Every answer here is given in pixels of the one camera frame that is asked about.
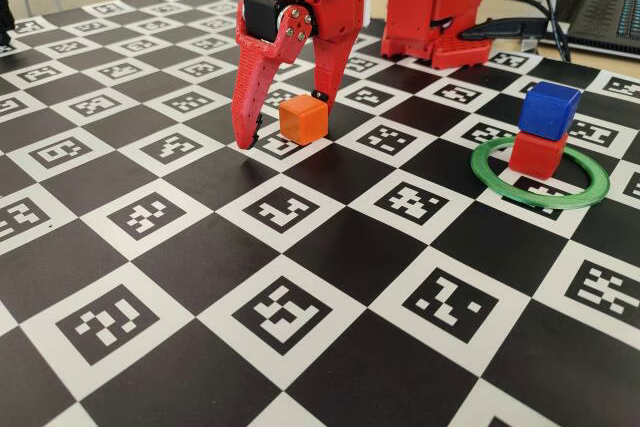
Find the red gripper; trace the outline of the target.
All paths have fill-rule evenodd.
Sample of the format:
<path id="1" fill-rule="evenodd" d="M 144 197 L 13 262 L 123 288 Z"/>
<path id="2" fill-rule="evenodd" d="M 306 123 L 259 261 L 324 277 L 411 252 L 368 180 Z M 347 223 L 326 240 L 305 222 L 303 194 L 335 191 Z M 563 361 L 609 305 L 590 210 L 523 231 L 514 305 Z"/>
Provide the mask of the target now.
<path id="1" fill-rule="evenodd" d="M 261 124 L 260 111 L 279 66 L 294 62 L 310 34 L 315 36 L 312 96 L 333 107 L 358 37 L 348 33 L 361 29 L 364 1 L 242 1 L 237 11 L 236 42 L 240 57 L 231 105 L 239 148 L 249 149 L 254 144 Z"/>

